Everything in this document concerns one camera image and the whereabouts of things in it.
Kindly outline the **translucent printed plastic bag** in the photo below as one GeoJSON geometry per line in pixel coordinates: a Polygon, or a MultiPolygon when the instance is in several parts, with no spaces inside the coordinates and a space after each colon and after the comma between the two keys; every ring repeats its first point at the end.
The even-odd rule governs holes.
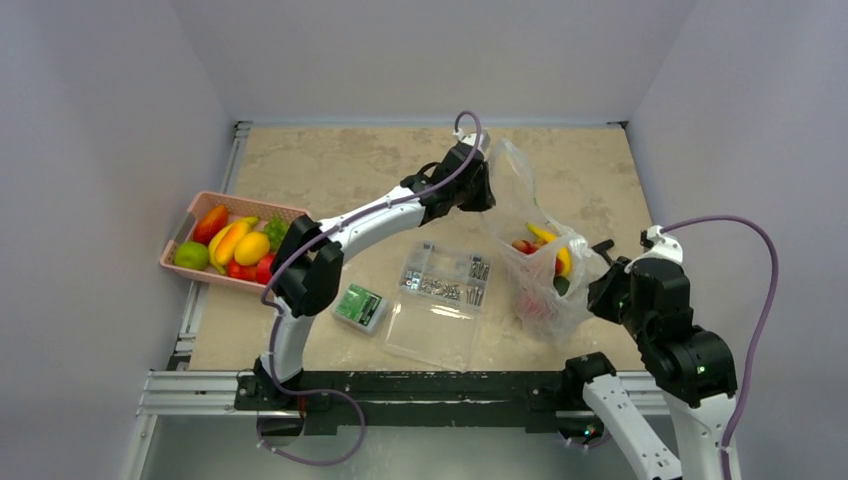
{"type": "Polygon", "coordinates": [[[582,234],[541,208],[531,162],[510,140],[498,140],[488,151],[487,162],[496,206],[482,214],[482,224],[505,264],[512,308],[519,266],[534,265],[540,270],[538,278],[557,312],[556,319],[541,328],[525,327],[513,308],[514,314],[528,334],[563,341],[591,317],[587,310],[588,287],[606,273],[608,264],[582,234]],[[549,286],[555,256],[565,263],[565,274],[571,282],[564,297],[558,297],[549,286]]]}

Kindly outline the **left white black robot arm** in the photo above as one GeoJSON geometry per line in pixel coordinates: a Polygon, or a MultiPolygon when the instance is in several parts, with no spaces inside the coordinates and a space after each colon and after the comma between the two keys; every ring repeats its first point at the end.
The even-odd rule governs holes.
{"type": "Polygon", "coordinates": [[[335,300],[345,264],[398,233],[446,216],[452,209],[484,212],[495,205],[484,151],[485,134],[467,135],[445,157],[404,178],[378,199],[336,217],[297,218],[271,265],[261,295],[275,309],[269,346],[256,363],[259,395],[272,408],[298,395],[303,354],[315,317],[335,300]]]}

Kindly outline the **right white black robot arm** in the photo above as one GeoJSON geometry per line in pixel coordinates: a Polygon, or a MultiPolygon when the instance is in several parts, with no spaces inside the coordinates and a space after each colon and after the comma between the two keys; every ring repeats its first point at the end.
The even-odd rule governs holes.
{"type": "Polygon", "coordinates": [[[678,451],[669,451],[600,352],[567,360],[564,399],[600,418],[640,479],[740,478],[730,432],[737,405],[733,356],[718,335],[694,325],[683,267],[621,257],[590,284],[588,309],[633,338],[668,406],[678,451]]]}

